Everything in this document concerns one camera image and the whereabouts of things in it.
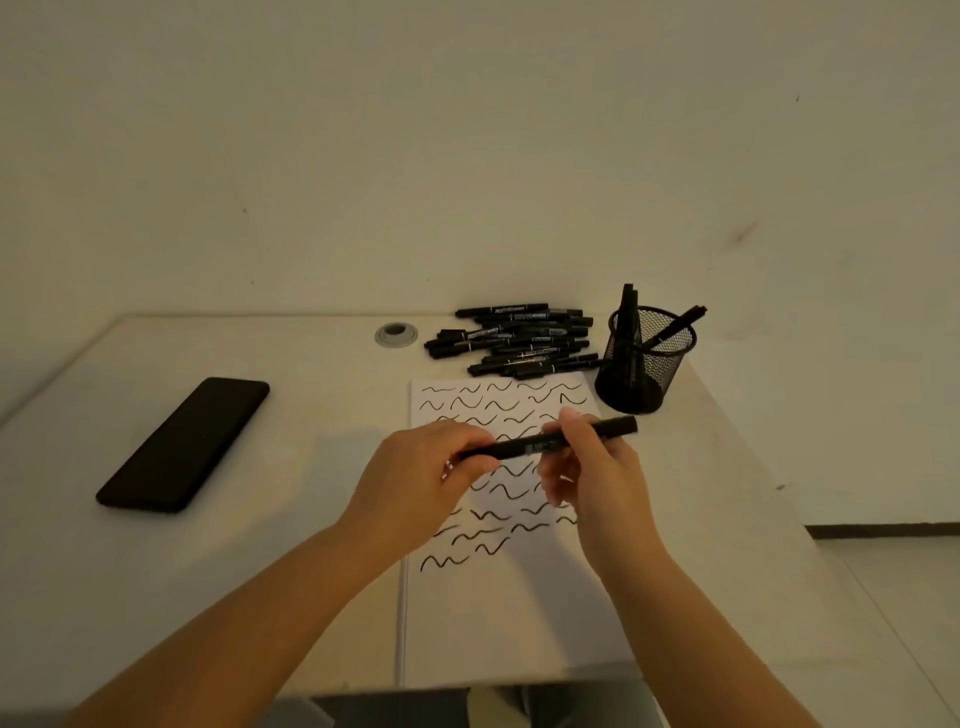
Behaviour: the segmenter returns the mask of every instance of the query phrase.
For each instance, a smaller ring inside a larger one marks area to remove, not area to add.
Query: phone screen
[[[269,392],[265,381],[205,379],[97,492],[97,501],[183,510]]]

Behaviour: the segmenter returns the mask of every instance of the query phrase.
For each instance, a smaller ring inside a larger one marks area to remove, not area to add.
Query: right hand
[[[654,525],[640,461],[619,437],[601,440],[585,417],[569,407],[543,427],[564,431],[569,448],[547,452],[537,472],[547,500],[566,501],[577,512],[577,530],[587,560],[603,581],[616,578],[632,556],[663,552]]]

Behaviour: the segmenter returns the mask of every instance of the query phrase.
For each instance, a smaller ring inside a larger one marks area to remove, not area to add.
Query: paper
[[[410,402],[411,426],[453,419],[497,440],[539,432],[565,404],[598,414],[581,374],[415,380]],[[580,549],[576,514],[546,502],[538,460],[506,460],[481,477],[408,557],[401,685],[561,678],[577,667],[633,661]]]

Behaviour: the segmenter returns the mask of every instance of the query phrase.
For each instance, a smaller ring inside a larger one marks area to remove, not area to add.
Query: left hand
[[[487,430],[450,420],[395,432],[376,449],[337,525],[386,569],[429,541],[470,484],[500,467],[488,455],[457,462],[457,453],[494,442]]]

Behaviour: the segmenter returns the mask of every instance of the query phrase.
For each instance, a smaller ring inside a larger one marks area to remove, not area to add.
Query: hand
[[[494,442],[487,430],[450,420],[395,432],[376,449],[337,525],[386,569],[429,541],[470,484],[500,467],[488,455],[457,462],[457,453]]]
[[[590,426],[595,421],[562,408],[560,419],[543,429],[562,428],[570,447],[545,453],[537,472],[547,500],[555,506],[566,501],[577,512],[584,554],[606,583],[624,557],[663,546],[636,453],[619,437],[601,440]]]

